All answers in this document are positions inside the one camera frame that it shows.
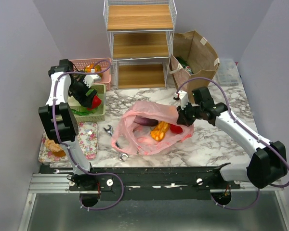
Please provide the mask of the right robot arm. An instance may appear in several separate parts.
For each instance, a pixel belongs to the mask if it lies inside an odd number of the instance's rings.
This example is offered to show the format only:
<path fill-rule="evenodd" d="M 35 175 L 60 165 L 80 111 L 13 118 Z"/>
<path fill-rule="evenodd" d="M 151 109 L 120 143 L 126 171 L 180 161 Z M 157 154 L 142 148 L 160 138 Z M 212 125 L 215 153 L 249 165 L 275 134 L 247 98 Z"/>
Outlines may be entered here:
<path fill-rule="evenodd" d="M 226 104 L 215 103 L 208 88 L 195 89 L 192 95 L 195 106 L 190 103 L 187 92 L 181 90 L 174 94 L 174 99 L 180 102 L 177 124 L 189 127 L 196 120 L 205 120 L 229 135 L 250 157 L 246 163 L 219 166 L 219 172 L 212 176 L 216 188 L 224 188 L 237 180 L 262 189 L 287 175 L 286 148 L 282 142 L 271 142 L 250 129 L 229 112 Z"/>

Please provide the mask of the brown paper grocery bag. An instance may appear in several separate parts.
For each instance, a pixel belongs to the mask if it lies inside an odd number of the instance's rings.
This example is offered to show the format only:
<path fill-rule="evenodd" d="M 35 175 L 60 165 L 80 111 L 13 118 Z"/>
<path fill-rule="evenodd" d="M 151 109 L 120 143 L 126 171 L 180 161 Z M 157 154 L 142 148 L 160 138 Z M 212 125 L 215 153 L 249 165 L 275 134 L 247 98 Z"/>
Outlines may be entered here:
<path fill-rule="evenodd" d="M 191 67 L 193 75 L 183 69 L 177 56 L 182 57 Z M 171 55 L 170 71 L 177 89 L 187 80 L 194 77 L 213 79 L 220 60 L 217 52 L 207 39 L 196 31 L 175 33 L 173 37 L 173 54 Z"/>

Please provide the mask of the pink plastic bag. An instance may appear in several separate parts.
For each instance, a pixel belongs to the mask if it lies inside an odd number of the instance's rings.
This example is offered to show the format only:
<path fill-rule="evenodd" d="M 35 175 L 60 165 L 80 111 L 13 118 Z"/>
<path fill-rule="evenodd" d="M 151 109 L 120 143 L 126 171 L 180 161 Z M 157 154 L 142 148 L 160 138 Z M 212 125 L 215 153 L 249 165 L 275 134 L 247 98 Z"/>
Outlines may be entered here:
<path fill-rule="evenodd" d="M 194 134 L 194 126 L 181 126 L 182 133 L 165 133 L 161 141 L 154 140 L 150 129 L 135 123 L 135 118 L 141 116 L 175 125 L 178 112 L 173 105 L 164 105 L 148 101 L 135 102 L 121 117 L 111 137 L 111 146 L 120 153 L 129 155 L 154 155 L 169 149 L 178 142 L 190 138 Z"/>

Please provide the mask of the green lettuce toy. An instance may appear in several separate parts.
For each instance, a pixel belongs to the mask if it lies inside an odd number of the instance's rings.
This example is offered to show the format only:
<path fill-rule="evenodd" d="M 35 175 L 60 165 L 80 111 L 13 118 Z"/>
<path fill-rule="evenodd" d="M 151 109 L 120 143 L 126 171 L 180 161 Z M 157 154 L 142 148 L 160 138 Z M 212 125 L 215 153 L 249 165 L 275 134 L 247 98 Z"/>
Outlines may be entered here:
<path fill-rule="evenodd" d="M 87 108 L 86 109 L 86 113 L 88 114 L 88 115 L 92 115 L 92 114 L 95 114 L 96 112 L 98 112 L 98 107 L 95 107 L 95 108 Z"/>

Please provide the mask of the red bell pepper toy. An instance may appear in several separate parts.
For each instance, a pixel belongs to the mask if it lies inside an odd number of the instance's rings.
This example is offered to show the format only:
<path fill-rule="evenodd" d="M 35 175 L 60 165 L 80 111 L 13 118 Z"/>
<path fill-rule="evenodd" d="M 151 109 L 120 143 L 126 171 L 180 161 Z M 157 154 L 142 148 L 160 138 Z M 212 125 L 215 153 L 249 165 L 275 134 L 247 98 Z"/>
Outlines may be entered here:
<path fill-rule="evenodd" d="M 93 110 L 94 108 L 97 108 L 102 103 L 102 100 L 98 97 L 97 90 L 93 89 L 91 91 L 91 94 L 93 94 L 93 99 L 92 99 L 91 106 L 87 107 L 87 110 L 89 110 L 89 111 Z"/>

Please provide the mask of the purple eggplant toy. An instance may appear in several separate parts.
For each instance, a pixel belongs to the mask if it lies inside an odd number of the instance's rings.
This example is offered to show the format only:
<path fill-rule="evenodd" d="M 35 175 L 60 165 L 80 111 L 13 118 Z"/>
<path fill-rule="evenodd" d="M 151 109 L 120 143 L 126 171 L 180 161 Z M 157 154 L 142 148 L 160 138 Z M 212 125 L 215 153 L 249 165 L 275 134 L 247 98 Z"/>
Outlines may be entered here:
<path fill-rule="evenodd" d="M 134 119 L 134 123 L 136 123 L 138 125 L 142 125 L 142 126 L 154 127 L 154 126 L 158 125 L 158 120 L 145 118 L 143 116 L 137 115 Z"/>

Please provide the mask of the red tomato toy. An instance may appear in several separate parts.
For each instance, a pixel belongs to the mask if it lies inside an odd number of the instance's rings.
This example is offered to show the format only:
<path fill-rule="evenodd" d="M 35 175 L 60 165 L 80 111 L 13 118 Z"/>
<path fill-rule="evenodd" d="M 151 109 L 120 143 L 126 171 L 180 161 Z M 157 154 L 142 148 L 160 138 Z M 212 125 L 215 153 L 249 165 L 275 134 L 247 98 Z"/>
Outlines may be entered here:
<path fill-rule="evenodd" d="M 181 134 L 183 132 L 183 129 L 180 126 L 173 124 L 170 125 L 170 130 L 174 134 Z"/>

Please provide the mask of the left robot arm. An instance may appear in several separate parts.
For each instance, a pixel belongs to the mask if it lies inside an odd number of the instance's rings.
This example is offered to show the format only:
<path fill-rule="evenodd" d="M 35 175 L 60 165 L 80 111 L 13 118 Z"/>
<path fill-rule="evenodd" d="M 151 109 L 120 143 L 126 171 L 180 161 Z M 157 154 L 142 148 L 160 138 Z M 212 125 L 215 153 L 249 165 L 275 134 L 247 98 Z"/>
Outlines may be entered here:
<path fill-rule="evenodd" d="M 79 80 L 74 79 L 73 63 L 68 59 L 59 61 L 48 71 L 51 78 L 51 91 L 45 104 L 39 108 L 39 116 L 46 135 L 58 144 L 66 153 L 73 173 L 70 181 L 79 188 L 92 190 L 97 185 L 96 176 L 91 174 L 91 164 L 86 159 L 79 141 L 78 122 L 68 104 L 72 96 L 79 104 L 87 109 L 93 109 L 101 104 L 97 91 L 92 90 L 91 78 L 83 74 Z"/>

